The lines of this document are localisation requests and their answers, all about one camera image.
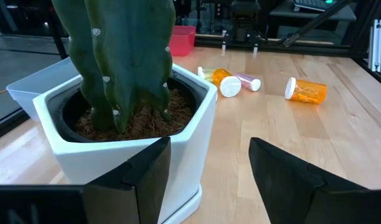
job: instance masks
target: pill bottle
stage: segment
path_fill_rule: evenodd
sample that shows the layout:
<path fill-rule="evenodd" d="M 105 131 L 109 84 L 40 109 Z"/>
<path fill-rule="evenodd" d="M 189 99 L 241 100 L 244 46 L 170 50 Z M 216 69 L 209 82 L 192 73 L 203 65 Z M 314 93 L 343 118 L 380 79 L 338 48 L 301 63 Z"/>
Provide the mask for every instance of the pill bottle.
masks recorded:
<path fill-rule="evenodd" d="M 257 91 L 261 87 L 261 81 L 257 78 L 251 77 L 244 73 L 237 73 L 235 74 L 235 76 L 238 77 L 238 79 L 242 83 L 242 87 L 248 90 Z"/>
<path fill-rule="evenodd" d="M 327 86 L 325 84 L 289 79 L 286 86 L 285 98 L 308 103 L 322 103 L 325 100 Z"/>
<path fill-rule="evenodd" d="M 197 69 L 197 75 L 204 80 L 213 83 L 225 97 L 236 96 L 242 88 L 239 78 L 232 76 L 223 68 L 202 68 Z"/>

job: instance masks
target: keyboard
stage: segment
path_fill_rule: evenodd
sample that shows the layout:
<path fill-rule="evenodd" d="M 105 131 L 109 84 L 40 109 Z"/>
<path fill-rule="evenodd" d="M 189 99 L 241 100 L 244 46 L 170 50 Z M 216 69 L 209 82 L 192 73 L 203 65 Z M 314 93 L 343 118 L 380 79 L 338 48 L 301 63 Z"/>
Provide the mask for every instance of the keyboard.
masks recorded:
<path fill-rule="evenodd" d="M 335 2 L 333 1 L 333 3 L 328 4 L 323 0 L 294 0 L 294 5 L 296 7 L 322 12 L 329 9 L 334 3 Z"/>

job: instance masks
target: planter base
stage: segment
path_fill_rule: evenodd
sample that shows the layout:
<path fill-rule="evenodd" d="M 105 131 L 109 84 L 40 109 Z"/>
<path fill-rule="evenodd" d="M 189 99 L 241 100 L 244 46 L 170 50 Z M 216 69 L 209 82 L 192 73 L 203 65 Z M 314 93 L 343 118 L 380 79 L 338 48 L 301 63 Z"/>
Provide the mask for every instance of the planter base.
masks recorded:
<path fill-rule="evenodd" d="M 196 194 L 183 205 L 178 211 L 172 214 L 163 224 L 179 224 L 182 223 L 186 218 L 192 215 L 200 205 L 202 200 L 202 186 L 199 184 Z"/>

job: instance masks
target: floor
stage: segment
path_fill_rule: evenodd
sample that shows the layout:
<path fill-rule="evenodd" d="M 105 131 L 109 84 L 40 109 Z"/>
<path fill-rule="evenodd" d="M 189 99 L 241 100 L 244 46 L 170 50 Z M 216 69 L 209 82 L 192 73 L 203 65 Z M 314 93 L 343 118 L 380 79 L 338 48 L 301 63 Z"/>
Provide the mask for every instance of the floor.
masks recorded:
<path fill-rule="evenodd" d="M 0 35 L 0 91 L 5 90 L 9 84 L 60 61 L 58 55 L 51 54 L 57 54 L 52 39 Z M 19 108 L 8 93 L 0 95 L 0 119 Z"/>
<path fill-rule="evenodd" d="M 348 58 L 195 48 L 175 63 L 227 68 L 261 89 L 219 97 L 199 209 L 184 223 L 269 223 L 248 160 L 251 137 L 370 189 L 381 189 L 381 84 Z M 321 105 L 287 101 L 289 77 L 328 85 Z M 66 184 L 42 127 L 27 121 L 0 139 L 0 184 Z"/>

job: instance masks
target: metal frame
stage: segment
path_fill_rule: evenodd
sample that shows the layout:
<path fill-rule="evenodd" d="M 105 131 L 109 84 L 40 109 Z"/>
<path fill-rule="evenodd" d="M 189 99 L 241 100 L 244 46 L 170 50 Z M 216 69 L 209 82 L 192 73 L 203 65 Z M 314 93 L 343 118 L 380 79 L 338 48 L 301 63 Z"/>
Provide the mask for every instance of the metal frame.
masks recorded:
<path fill-rule="evenodd" d="M 357 20 L 352 34 L 350 34 L 350 50 L 352 52 L 366 52 L 369 47 L 370 28 L 374 20 L 381 20 L 381 0 L 366 0 L 361 3 L 360 18 Z"/>
<path fill-rule="evenodd" d="M 346 7 L 351 1 L 353 1 L 353 0 L 340 0 L 340 1 L 338 1 L 333 6 L 331 6 L 328 10 L 320 13 L 319 16 L 317 16 L 317 18 L 309 21 L 305 26 L 300 28 L 291 37 L 287 38 L 283 42 L 283 45 L 285 47 L 289 47 L 292 43 L 296 42 L 296 40 L 298 40 L 301 36 L 303 36 L 304 34 L 307 34 L 309 31 L 315 29 L 316 27 L 321 25 L 323 22 L 325 22 L 328 18 L 333 16 L 335 13 L 339 12 L 342 8 Z"/>
<path fill-rule="evenodd" d="M 372 75 L 379 83 L 381 83 L 381 72 L 373 72 L 364 59 L 354 59 L 354 61 L 361 66 L 366 72 Z"/>
<path fill-rule="evenodd" d="M 52 37 L 54 38 L 54 42 L 55 42 L 56 48 L 58 49 L 60 58 L 63 60 L 67 58 L 68 55 L 66 53 L 64 43 L 62 42 L 62 38 L 59 35 L 58 24 L 54 19 L 54 15 L 49 10 L 51 6 L 52 6 L 52 3 L 50 1 L 45 1 L 45 0 L 42 1 L 42 5 L 41 5 L 42 12 L 51 30 Z"/>
<path fill-rule="evenodd" d="M 205 37 L 196 36 L 195 46 L 197 47 L 215 47 L 221 48 L 223 42 L 223 37 Z M 308 55 L 322 55 L 329 57 L 349 57 L 349 58 L 366 58 L 368 56 L 367 52 L 351 52 L 349 45 L 329 45 L 329 44 L 305 44 L 300 42 L 295 42 L 289 47 L 284 47 L 282 45 L 276 45 L 277 41 L 268 41 L 265 43 L 261 41 L 258 45 L 258 50 L 265 52 L 278 52 L 278 53 L 289 53 L 289 54 L 308 54 Z M 252 45 L 245 44 L 231 44 L 226 45 L 225 48 L 235 49 L 235 50 L 253 50 Z"/>
<path fill-rule="evenodd" d="M 369 68 L 372 72 L 381 72 L 381 20 L 375 19 L 370 28 Z"/>
<path fill-rule="evenodd" d="M 22 108 L 19 108 L 4 118 L 0 119 L 0 137 L 18 127 L 29 118 L 29 115 L 27 115 L 27 113 Z"/>
<path fill-rule="evenodd" d="M 22 52 L 22 53 L 31 53 L 31 54 L 44 54 L 44 55 L 60 55 L 57 53 L 49 53 L 49 52 L 35 52 L 31 50 L 15 50 L 15 49 L 0 49 L 2 51 L 8 51 L 8 52 Z"/>

